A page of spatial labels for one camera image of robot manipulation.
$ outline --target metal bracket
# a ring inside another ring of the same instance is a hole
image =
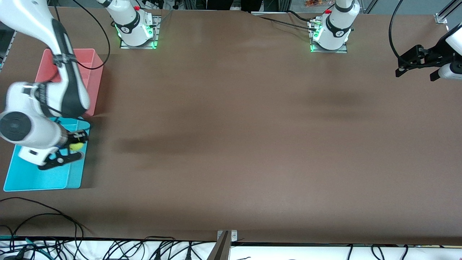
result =
[[[462,0],[452,0],[441,11],[435,14],[435,21],[437,24],[447,24],[446,19],[453,11],[455,11],[462,4]]]
[[[439,25],[444,25],[448,23],[448,20],[446,18],[444,18],[443,20],[440,20],[440,17],[437,13],[434,15],[434,17],[435,17],[435,22]]]
[[[218,240],[215,243],[215,246],[213,246],[207,260],[229,260],[231,239],[234,239],[233,236],[236,236],[235,239],[237,239],[236,230],[219,230]]]
[[[217,240],[220,239],[220,236],[223,232],[226,230],[218,230],[217,233]],[[237,241],[237,230],[230,230],[231,231],[231,242],[236,242]]]

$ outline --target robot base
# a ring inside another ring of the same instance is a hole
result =
[[[313,37],[316,33],[319,32],[319,24],[316,23],[316,20],[307,22],[309,28],[315,28],[316,31],[310,31],[310,49],[311,52],[324,52],[324,53],[347,53],[347,44],[344,43],[342,47],[337,50],[328,50],[319,45],[316,41],[313,40]]]
[[[140,46],[130,46],[121,40],[120,48],[121,49],[138,49],[138,50],[152,50],[157,49],[157,42],[159,41],[159,32],[160,32],[160,21],[161,16],[153,15],[152,16],[152,28],[147,29],[147,31],[153,35],[151,39]]]

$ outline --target pink plastic bin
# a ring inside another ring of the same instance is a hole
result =
[[[83,65],[94,68],[103,63],[94,49],[74,49],[74,54],[77,60]],[[101,82],[101,74],[103,67],[99,69],[86,69],[79,65],[80,75],[90,96],[90,108],[83,114],[84,117],[91,117],[95,114],[96,99],[98,98],[99,84]],[[38,68],[35,82],[49,80],[56,73],[56,66],[53,64],[50,49],[45,49],[42,55],[42,61]],[[53,82],[61,81],[59,74],[52,80]]]

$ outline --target metal mounting plate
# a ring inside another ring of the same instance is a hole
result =
[[[218,230],[217,233],[217,240],[220,238],[221,233],[223,233],[225,230]],[[237,241],[237,230],[231,230],[231,242],[236,242]]]
[[[434,14],[433,16],[435,17],[435,22],[436,22],[437,24],[444,25],[444,24],[447,24],[447,23],[448,23],[448,20],[447,20],[446,18],[443,19],[443,20],[440,20],[440,19],[439,19],[439,14],[438,14],[438,13]]]

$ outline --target white robotic arm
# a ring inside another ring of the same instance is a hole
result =
[[[337,0],[331,13],[321,17],[321,29],[313,40],[327,50],[339,49],[347,40],[351,26],[359,14],[358,0]]]
[[[147,30],[152,26],[152,14],[133,7],[129,0],[96,0],[111,15],[120,38],[130,46],[140,46],[154,37]]]
[[[0,114],[0,136],[23,146],[20,157],[45,165],[50,154],[73,142],[73,134],[48,117],[76,118],[90,106],[71,42],[46,0],[0,0],[0,21],[44,42],[53,54],[61,82],[15,82]]]

